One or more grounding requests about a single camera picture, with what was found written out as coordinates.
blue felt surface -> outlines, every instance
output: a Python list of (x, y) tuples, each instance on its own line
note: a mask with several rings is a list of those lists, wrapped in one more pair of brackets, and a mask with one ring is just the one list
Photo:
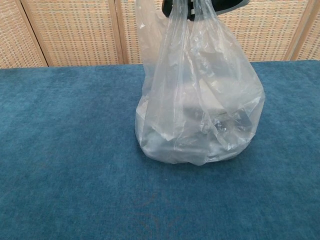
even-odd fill
[(320, 62), (253, 66), (256, 136), (200, 167), (140, 150), (141, 65), (0, 70), (0, 239), (320, 239)]

woven rattan wall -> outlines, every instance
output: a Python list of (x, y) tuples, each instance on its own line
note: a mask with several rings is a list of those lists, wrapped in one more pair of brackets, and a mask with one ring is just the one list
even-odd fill
[[(141, 63), (134, 0), (120, 1), (128, 63)], [(160, 8), (162, 0), (154, 0)], [(220, 15), (250, 61), (284, 60), (308, 0), (251, 0), (245, 7)]]
[(304, 41), (298, 55), (299, 60), (315, 59), (320, 60), (320, 11)]
[(122, 64), (114, 0), (22, 0), (50, 66)]
[(0, 1), (0, 68), (45, 66), (19, 7), (15, 0)]

carpet fiber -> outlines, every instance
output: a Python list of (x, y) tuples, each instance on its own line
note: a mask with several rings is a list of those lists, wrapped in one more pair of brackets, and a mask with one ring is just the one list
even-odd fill
[(204, 166), (148, 159), (141, 65), (0, 70), (0, 239), (320, 239), (320, 62), (256, 62), (249, 147)]

white plastic bag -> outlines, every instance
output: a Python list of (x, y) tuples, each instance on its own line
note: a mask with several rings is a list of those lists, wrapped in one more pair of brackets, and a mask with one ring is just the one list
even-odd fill
[(145, 80), (135, 133), (143, 152), (165, 163), (227, 160), (254, 137), (263, 86), (211, 0), (173, 0), (169, 19), (153, 0), (136, 0)]

black object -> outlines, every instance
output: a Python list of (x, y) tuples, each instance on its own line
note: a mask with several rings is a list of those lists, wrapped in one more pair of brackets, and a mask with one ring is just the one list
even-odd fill
[[(195, 20), (194, 0), (187, 0), (188, 2), (188, 19)], [(211, 0), (213, 8), (217, 15), (224, 14), (235, 10), (237, 8), (247, 5), (250, 0)], [(172, 11), (173, 0), (163, 0), (162, 12), (168, 18)]]

